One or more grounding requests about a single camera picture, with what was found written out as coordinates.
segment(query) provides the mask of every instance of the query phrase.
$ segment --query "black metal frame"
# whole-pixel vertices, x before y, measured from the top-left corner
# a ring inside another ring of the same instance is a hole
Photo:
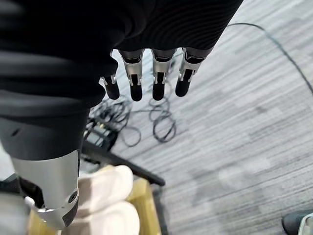
[[[16,174],[12,174],[4,181],[0,181],[0,192],[6,192],[11,194],[20,194],[19,183],[16,178]]]
[[[84,141],[82,153],[88,155],[92,160],[101,163],[108,163],[114,166],[126,165],[132,170],[134,175],[146,179],[150,184],[165,185],[165,181],[161,177],[88,141]]]

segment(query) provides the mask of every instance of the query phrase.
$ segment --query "black cable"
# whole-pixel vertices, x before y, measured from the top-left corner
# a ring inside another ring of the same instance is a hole
[[[302,72],[302,70],[300,69],[298,64],[294,61],[294,59],[292,59],[292,57],[284,49],[283,45],[281,45],[281,43],[279,41],[277,41],[266,29],[264,29],[263,27],[261,27],[257,24],[253,24],[253,23],[232,23],[232,24],[229,24],[227,27],[234,26],[234,25],[248,25],[248,26],[258,28],[259,30],[263,31],[265,33],[265,36],[268,39],[270,39],[279,48],[279,50],[287,57],[287,59],[295,66],[295,68],[297,69],[297,71],[300,73],[301,77],[303,78],[303,80],[307,84],[311,94],[313,95],[313,87],[310,84],[310,82],[308,81],[308,78],[304,75],[304,73]]]
[[[80,155],[80,159],[87,162],[87,163],[91,163],[91,164],[94,164],[94,165],[97,165],[97,168],[93,171],[98,171],[100,168],[101,168],[101,162],[97,161],[97,160],[94,160],[90,157],[87,157],[87,156],[84,156],[84,154],[81,154]]]
[[[297,63],[291,58],[291,56],[287,53],[287,51],[283,48],[283,46],[278,42],[267,30],[265,30],[263,27],[253,24],[253,23],[232,23],[229,24],[227,27],[234,26],[234,25],[248,25],[255,27],[265,33],[265,36],[270,39],[279,49],[282,51],[282,53],[287,57],[287,59],[295,66],[297,71],[300,73],[301,77],[307,84],[309,90],[311,91],[311,94],[313,95],[313,87],[309,83],[307,77],[304,75],[300,67],[297,65]],[[183,53],[176,54],[173,59],[176,57],[180,56]],[[105,123],[106,125],[109,125],[110,128],[115,129],[121,134],[122,141],[124,144],[128,147],[134,147],[139,142],[141,141],[141,131],[134,127],[134,126],[128,126],[128,122],[130,119],[131,114],[136,114],[136,113],[143,113],[143,112],[148,112],[149,113],[149,120],[153,123],[153,136],[156,140],[158,140],[160,143],[165,143],[170,140],[172,140],[177,131],[176,127],[176,121],[172,118],[172,113],[170,112],[170,101],[169,97],[173,93],[173,87],[171,84],[166,80],[166,85],[169,86],[170,93],[168,96],[164,97],[163,101],[158,104],[153,104],[152,102],[154,101],[153,98],[150,99],[149,101],[149,106],[151,109],[148,110],[132,110],[132,103],[130,100],[128,100],[125,96],[122,96],[125,98],[124,101],[118,101],[116,103],[109,104],[108,100],[102,101],[100,104],[100,108],[98,109],[99,115],[96,116],[96,119],[102,123]],[[152,91],[152,87],[150,86],[148,88],[148,92]],[[155,119],[152,118],[153,113],[159,113],[159,116],[156,117]],[[157,133],[157,126],[162,123],[164,120],[169,120],[171,123],[170,128],[167,130],[166,134],[164,136],[160,136]],[[128,144],[122,135],[121,131],[123,129],[132,129],[135,132],[138,133],[139,137],[138,140],[134,144]]]

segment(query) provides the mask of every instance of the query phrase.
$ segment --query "black shoe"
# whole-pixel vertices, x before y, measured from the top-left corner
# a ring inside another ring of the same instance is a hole
[[[299,227],[301,220],[308,214],[313,213],[313,210],[306,211],[296,211],[290,214],[287,214],[282,219],[282,224],[287,235],[298,235]]]

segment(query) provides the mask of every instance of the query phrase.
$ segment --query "metal bracket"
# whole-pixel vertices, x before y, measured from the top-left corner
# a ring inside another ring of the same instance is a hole
[[[203,60],[201,62],[196,63],[196,64],[189,63],[187,61],[186,57],[187,57],[187,50],[184,49],[184,55],[183,55],[182,62],[181,62],[180,68],[179,68],[179,80],[180,81],[183,80],[184,75],[186,73],[186,70],[192,70],[192,75],[188,79],[188,82],[191,82],[192,76],[197,73],[202,61],[205,60],[205,57],[203,58]]]
[[[163,80],[162,84],[165,84],[165,80],[167,78],[168,70],[170,68],[172,59],[169,59],[168,61],[161,62],[156,59],[155,54],[153,53],[153,78],[154,78],[154,83],[157,84],[157,73],[162,72],[163,75]]]
[[[115,74],[111,75],[110,78],[111,78],[111,83],[115,84],[116,83],[116,76],[115,76]],[[108,82],[106,81],[105,77],[100,77],[100,79],[103,80],[103,82],[104,82],[104,84],[106,86],[108,85]]]
[[[127,63],[124,61],[124,65],[125,65],[127,78],[129,80],[129,84],[131,86],[134,85],[132,75],[137,75],[137,77],[138,77],[137,85],[140,86],[141,85],[141,79],[142,79],[142,60],[140,60],[138,63],[133,63],[133,64]]]

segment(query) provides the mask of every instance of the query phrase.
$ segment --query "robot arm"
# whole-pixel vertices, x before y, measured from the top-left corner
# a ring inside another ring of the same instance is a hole
[[[154,55],[153,97],[164,95],[178,47],[176,86],[192,76],[242,0],[0,1],[0,139],[25,202],[50,226],[75,217],[83,131],[91,107],[119,97],[110,56],[118,49],[133,100],[142,97],[142,53]]]

